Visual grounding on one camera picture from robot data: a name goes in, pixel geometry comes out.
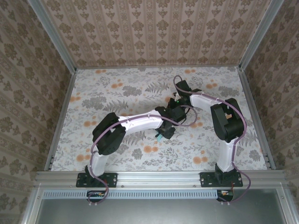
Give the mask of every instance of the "ventilation grille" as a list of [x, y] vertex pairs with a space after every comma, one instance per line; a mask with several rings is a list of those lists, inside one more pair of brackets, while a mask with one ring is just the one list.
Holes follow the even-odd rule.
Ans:
[[[86, 199], [87, 190], [45, 190], [43, 199]], [[217, 190], [111, 190], [107, 199], [217, 198]]]

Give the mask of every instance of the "small teal object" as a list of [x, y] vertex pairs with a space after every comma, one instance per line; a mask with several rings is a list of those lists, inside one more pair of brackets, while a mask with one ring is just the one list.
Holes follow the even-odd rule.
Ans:
[[158, 135], [158, 137], [157, 137], [157, 141], [159, 142], [160, 140], [161, 140], [161, 138], [162, 138], [163, 136], [160, 134], [160, 135]]

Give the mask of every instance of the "floral tablecloth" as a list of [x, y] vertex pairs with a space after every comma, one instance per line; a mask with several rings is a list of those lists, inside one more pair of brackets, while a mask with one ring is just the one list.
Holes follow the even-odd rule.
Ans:
[[[248, 131], [237, 146], [236, 165], [244, 170], [266, 169], [236, 68], [197, 67], [78, 70], [52, 171], [84, 170], [91, 156], [92, 131], [108, 113], [135, 115], [167, 106], [175, 92], [175, 75], [181, 75], [192, 89], [238, 101]], [[155, 130], [126, 136], [110, 155], [106, 171], [214, 170], [220, 140], [209, 113], [196, 110], [196, 124], [178, 127], [170, 140], [158, 140]], [[187, 117], [186, 124], [195, 118], [192, 112]]]

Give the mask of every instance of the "wire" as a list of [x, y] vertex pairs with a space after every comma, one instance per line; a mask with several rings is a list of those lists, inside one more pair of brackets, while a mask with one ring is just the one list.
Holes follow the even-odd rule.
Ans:
[[[96, 144], [99, 142], [99, 140], [108, 132], [108, 131], [110, 131], [112, 128], [114, 128], [114, 127], [116, 127], [116, 126], [118, 126], [118, 125], [120, 125], [120, 124], [122, 124], [122, 123], [125, 123], [125, 122], [129, 122], [129, 121], [132, 121], [132, 120], [135, 120], [135, 119], [140, 119], [140, 118], [150, 118], [150, 117], [152, 117], [152, 118], [161, 118], [161, 119], [164, 119], [164, 120], [167, 120], [167, 121], [169, 121], [169, 122], [171, 122], [171, 123], [173, 123], [173, 124], [175, 124], [175, 125], [177, 125], [177, 126], [182, 126], [182, 127], [189, 127], [189, 126], [191, 126], [191, 125], [194, 125], [195, 123], [196, 123], [196, 121], [197, 121], [197, 112], [196, 112], [196, 110], [194, 109], [194, 108], [192, 108], [191, 106], [188, 106], [188, 105], [181, 105], [181, 107], [185, 107], [185, 108], [188, 108], [188, 109], [190, 109], [190, 110], [193, 110], [193, 112], [195, 113], [195, 119], [194, 119], [194, 121], [191, 123], [191, 124], [188, 124], [188, 125], [183, 125], [183, 124], [180, 124], [180, 123], [178, 123], [178, 122], [175, 122], [175, 121], [173, 121], [173, 120], [171, 120], [171, 119], [169, 119], [169, 118], [166, 118], [166, 117], [163, 117], [163, 116], [160, 116], [160, 115], [154, 115], [154, 114], [146, 114], [146, 115], [140, 115], [140, 116], [136, 116], [136, 117], [132, 117], [132, 118], [128, 118], [128, 119], [125, 119], [125, 120], [121, 120], [121, 121], [118, 121], [118, 122], [116, 122], [115, 124], [113, 124], [113, 125], [111, 125], [109, 128], [107, 128], [105, 131], [103, 131], [103, 133], [94, 141], [94, 143], [93, 143], [93, 145], [92, 145], [92, 147], [91, 147], [91, 149], [90, 149], [90, 152], [92, 153], [92, 156], [91, 156], [91, 158], [90, 158], [90, 161], [89, 161], [89, 171], [90, 171], [90, 175], [93, 177], [93, 178], [95, 178], [96, 180], [98, 180], [98, 181], [100, 181], [102, 184], [104, 184], [104, 186], [106, 187], [106, 192], [105, 192], [105, 195], [104, 195], [104, 197], [99, 201], [99, 202], [97, 202], [97, 203], [94, 203], [95, 205], [97, 205], [97, 204], [99, 204], [99, 203], [102, 203], [106, 198], [107, 198], [107, 196], [108, 196], [108, 193], [109, 193], [109, 187], [108, 187], [108, 185], [103, 181], [103, 180], [101, 180], [100, 178], [98, 178], [94, 173], [93, 173], [93, 169], [92, 169], [92, 164], [93, 164], [93, 156], [95, 155], [95, 151], [93, 150], [94, 149], [94, 147], [96, 146]], [[92, 204], [92, 202], [90, 201], [90, 195], [89, 195], [89, 197], [88, 197], [88, 202], [89, 202], [89, 204], [91, 205]]]
[[248, 176], [247, 174], [245, 174], [244, 172], [242, 172], [241, 170], [239, 170], [238, 167], [235, 165], [235, 162], [234, 162], [234, 161], [235, 161], [235, 149], [236, 149], [236, 144], [240, 141], [241, 138], [244, 137], [244, 135], [246, 134], [246, 131], [247, 131], [247, 124], [246, 124], [245, 118], [243, 117], [242, 113], [241, 113], [237, 108], [235, 108], [233, 105], [227, 103], [226, 101], [224, 101], [224, 100], [222, 100], [222, 99], [218, 99], [218, 98], [215, 98], [215, 97], [211, 97], [211, 96], [209, 96], [209, 95], [206, 95], [206, 94], [204, 94], [204, 93], [200, 93], [200, 92], [189, 92], [189, 91], [185, 91], [185, 90], [180, 89], [180, 88], [176, 85], [176, 83], [175, 83], [175, 80], [176, 80], [177, 77], [180, 78], [181, 81], [183, 80], [182, 77], [179, 76], [179, 75], [176, 75], [176, 76], [173, 78], [173, 84], [174, 84], [174, 86], [176, 87], [177, 90], [179, 90], [179, 91], [181, 91], [181, 92], [184, 92], [184, 93], [189, 93], [189, 94], [194, 94], [194, 95], [204, 96], [204, 97], [206, 97], [206, 98], [209, 98], [209, 99], [212, 99], [212, 100], [215, 100], [215, 101], [224, 103], [225, 105], [227, 105], [227, 106], [229, 106], [230, 108], [232, 108], [232, 109], [233, 109], [233, 110], [240, 116], [240, 118], [241, 118], [241, 120], [242, 120], [242, 122], [243, 122], [243, 125], [244, 125], [244, 131], [243, 131], [243, 134], [242, 134], [239, 138], [237, 138], [237, 139], [234, 141], [234, 145], [233, 145], [233, 155], [232, 155], [232, 164], [233, 164], [233, 167], [234, 167], [239, 173], [243, 174], [243, 175], [248, 179], [249, 183], [248, 183], [248, 186], [247, 186], [246, 190], [243, 192], [243, 194], [242, 194], [240, 197], [238, 197], [237, 199], [231, 201], [230, 203], [232, 203], [232, 202], [237, 202], [237, 201], [239, 201], [239, 200], [240, 200], [240, 199], [247, 193], [247, 191], [249, 190], [249, 188], [250, 188], [250, 186], [251, 186], [251, 179], [249, 178], [249, 176]]

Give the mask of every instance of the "gray leaf pattern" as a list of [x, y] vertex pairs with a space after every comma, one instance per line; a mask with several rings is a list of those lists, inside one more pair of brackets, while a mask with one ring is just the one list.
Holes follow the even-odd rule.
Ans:
[[[92, 131], [96, 125], [110, 112], [129, 116], [167, 106], [175, 92], [172, 80], [177, 74], [186, 79], [192, 89], [200, 88], [221, 99], [233, 97], [239, 102], [248, 132], [237, 145], [235, 163], [244, 170], [266, 169], [236, 68], [200, 67], [77, 70], [52, 170], [84, 170], [91, 155]], [[196, 124], [177, 127], [169, 140], [157, 139], [153, 129], [127, 135], [118, 150], [109, 156], [106, 170], [213, 170], [220, 140], [214, 133], [210, 114], [199, 108], [196, 111]], [[190, 112], [185, 123], [193, 119], [194, 114]], [[13, 131], [6, 120], [1, 128]]]

